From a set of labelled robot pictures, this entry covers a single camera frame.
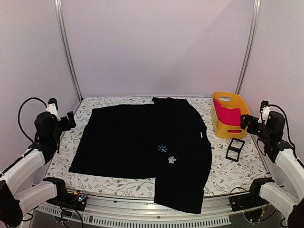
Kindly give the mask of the black brooch display box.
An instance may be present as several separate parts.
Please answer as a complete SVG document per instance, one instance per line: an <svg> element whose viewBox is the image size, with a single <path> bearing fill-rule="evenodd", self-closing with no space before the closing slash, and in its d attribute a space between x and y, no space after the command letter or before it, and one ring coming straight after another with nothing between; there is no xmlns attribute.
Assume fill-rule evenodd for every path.
<svg viewBox="0 0 304 228"><path fill-rule="evenodd" d="M232 138L226 152L226 159L238 162L240 153L245 145L245 141L237 138Z"/></svg>

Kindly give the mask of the black t-shirt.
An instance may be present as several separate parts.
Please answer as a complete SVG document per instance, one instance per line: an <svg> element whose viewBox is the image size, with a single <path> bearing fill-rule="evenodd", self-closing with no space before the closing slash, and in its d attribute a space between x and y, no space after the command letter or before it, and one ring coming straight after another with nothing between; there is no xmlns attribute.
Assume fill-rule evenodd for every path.
<svg viewBox="0 0 304 228"><path fill-rule="evenodd" d="M175 164L168 163L174 156ZM92 110L69 171L126 179L155 178L154 202L201 213L212 163L199 112L185 99Z"/></svg>

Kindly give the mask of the sparkling brooch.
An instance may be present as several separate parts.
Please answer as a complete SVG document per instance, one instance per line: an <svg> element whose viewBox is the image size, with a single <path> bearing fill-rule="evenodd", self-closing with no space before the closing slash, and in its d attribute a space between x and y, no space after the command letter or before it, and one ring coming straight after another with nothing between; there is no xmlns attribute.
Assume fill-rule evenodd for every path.
<svg viewBox="0 0 304 228"><path fill-rule="evenodd" d="M177 161L177 159L174 156L168 157L169 164L175 164L176 161Z"/></svg>

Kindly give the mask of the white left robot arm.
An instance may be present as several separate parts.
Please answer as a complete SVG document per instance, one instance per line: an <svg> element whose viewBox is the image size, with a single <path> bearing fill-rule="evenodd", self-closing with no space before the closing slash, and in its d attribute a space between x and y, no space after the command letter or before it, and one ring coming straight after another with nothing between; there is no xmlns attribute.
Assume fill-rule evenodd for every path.
<svg viewBox="0 0 304 228"><path fill-rule="evenodd" d="M62 119L50 112L37 116L35 141L0 176L0 219L7 227L17 227L31 209L47 200L60 206L70 203L65 182L58 178L44 179L19 197L16 194L23 181L53 158L61 133L75 125L72 113ZM115 114L109 107L92 111L69 170L112 178L155 178L156 204L199 214L211 167L211 143L198 113Z"/></svg>

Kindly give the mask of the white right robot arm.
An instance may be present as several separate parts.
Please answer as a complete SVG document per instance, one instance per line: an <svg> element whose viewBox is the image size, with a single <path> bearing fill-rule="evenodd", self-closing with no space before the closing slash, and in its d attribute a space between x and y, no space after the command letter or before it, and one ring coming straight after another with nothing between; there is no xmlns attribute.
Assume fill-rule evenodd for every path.
<svg viewBox="0 0 304 228"><path fill-rule="evenodd" d="M247 132L257 137L264 145L264 154L272 162L269 178L255 179L246 195L249 207L256 207L265 200L284 219L287 228L304 226L304 163L295 153L291 140L283 140L287 125L284 114L264 107L260 117L248 115L242 121Z"/></svg>

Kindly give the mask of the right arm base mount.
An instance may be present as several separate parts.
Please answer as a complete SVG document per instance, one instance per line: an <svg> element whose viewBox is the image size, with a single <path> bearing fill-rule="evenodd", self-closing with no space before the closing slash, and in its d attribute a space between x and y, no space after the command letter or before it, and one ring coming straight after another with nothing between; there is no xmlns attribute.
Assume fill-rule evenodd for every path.
<svg viewBox="0 0 304 228"><path fill-rule="evenodd" d="M229 194L229 203L233 212L267 206L268 202L259 196L251 194L241 187L235 187Z"/></svg>

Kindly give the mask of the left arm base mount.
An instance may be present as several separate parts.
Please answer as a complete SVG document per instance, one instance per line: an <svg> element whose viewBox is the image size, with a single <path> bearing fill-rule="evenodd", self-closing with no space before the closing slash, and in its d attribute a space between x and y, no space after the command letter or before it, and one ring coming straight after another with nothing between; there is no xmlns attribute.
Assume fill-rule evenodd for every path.
<svg viewBox="0 0 304 228"><path fill-rule="evenodd" d="M81 193L79 190L76 192L68 192L65 186L56 186L57 196L47 200L47 203L56 206L68 205L68 208L76 209L77 211L85 211L87 203L87 195Z"/></svg>

